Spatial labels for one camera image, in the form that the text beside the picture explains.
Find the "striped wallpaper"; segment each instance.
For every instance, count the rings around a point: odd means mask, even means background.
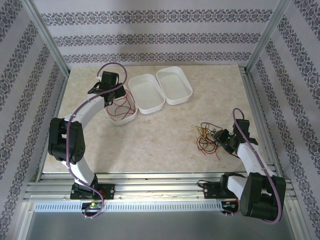
[[[19,0],[0,1],[0,240],[12,239],[64,75]]]
[[[320,239],[319,13],[315,0],[292,1],[252,71],[272,143],[311,239]]]
[[[278,0],[35,0],[70,67],[245,66]]]

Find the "gray metal surface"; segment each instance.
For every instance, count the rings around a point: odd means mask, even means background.
[[[80,213],[35,212],[28,240],[291,240],[287,214],[276,225],[220,212],[106,212],[95,219]]]
[[[273,164],[268,166],[275,170]],[[198,173],[103,173],[97,174],[100,183],[115,184],[113,202],[202,201],[199,180],[218,182],[222,172]],[[25,202],[76,202],[70,200],[74,180],[70,174],[44,174],[40,182],[30,182],[24,195]],[[286,198],[295,199],[290,180],[286,181]]]

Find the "tangled wire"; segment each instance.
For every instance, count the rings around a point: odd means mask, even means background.
[[[133,106],[131,106],[129,97],[131,97],[131,99],[133,101],[133,103],[132,103]],[[133,115],[136,112],[135,99],[128,90],[125,90],[125,95],[123,97],[113,100],[112,104],[116,106],[116,108],[112,111],[112,113],[109,111],[109,108],[108,108],[110,106],[106,107],[106,111],[109,114],[109,116],[112,118],[112,120],[114,120],[115,122],[117,121],[114,119],[115,117],[123,116],[121,118],[121,120],[123,120],[127,116]]]
[[[215,154],[220,161],[217,154],[217,149],[220,145],[217,140],[214,139],[214,135],[217,133],[216,128],[223,128],[209,122],[202,122],[200,126],[192,125],[191,127],[192,130],[188,131],[188,133],[193,133],[196,136],[196,145],[198,149],[203,152],[204,155]],[[199,136],[193,132],[194,130],[197,130]]]

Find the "marble surface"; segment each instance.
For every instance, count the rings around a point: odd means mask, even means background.
[[[152,74],[168,66],[128,66],[128,80]],[[141,114],[122,126],[113,125],[105,111],[100,111],[84,130],[84,157],[96,173],[109,172],[214,172],[244,171],[240,159],[220,147],[217,154],[204,155],[196,137],[188,133],[192,125],[209,122],[232,130],[232,110],[243,110],[250,121],[251,137],[259,142],[257,130],[238,65],[179,66],[185,73],[193,94],[179,105],[164,104],[162,110]],[[98,67],[73,68],[67,83],[59,118],[73,111],[87,91],[97,82]],[[106,67],[124,79],[122,68]],[[44,172],[67,172],[65,166],[48,155]]]

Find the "white plastic container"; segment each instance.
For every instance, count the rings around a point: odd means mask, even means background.
[[[170,105],[188,101],[193,93],[192,87],[180,67],[171,66],[161,69],[156,73],[156,78],[165,95],[166,102]]]
[[[135,101],[133,100],[131,95],[129,93],[126,93],[126,94],[127,94],[127,99],[128,99],[128,101],[126,103],[125,103],[126,99],[124,97],[120,97],[119,99],[115,99],[113,101],[112,105],[104,108],[104,111],[105,111],[108,119],[111,121],[111,123],[113,123],[116,126],[121,126],[123,124],[126,124],[126,123],[132,121],[133,119],[135,119],[137,116],[138,107],[135,104]],[[128,112],[128,108],[130,106],[131,106],[131,108],[135,109],[135,111],[133,114],[128,114],[126,116],[126,113]]]
[[[166,97],[153,75],[136,76],[130,79],[128,85],[142,114],[151,114],[163,108]]]

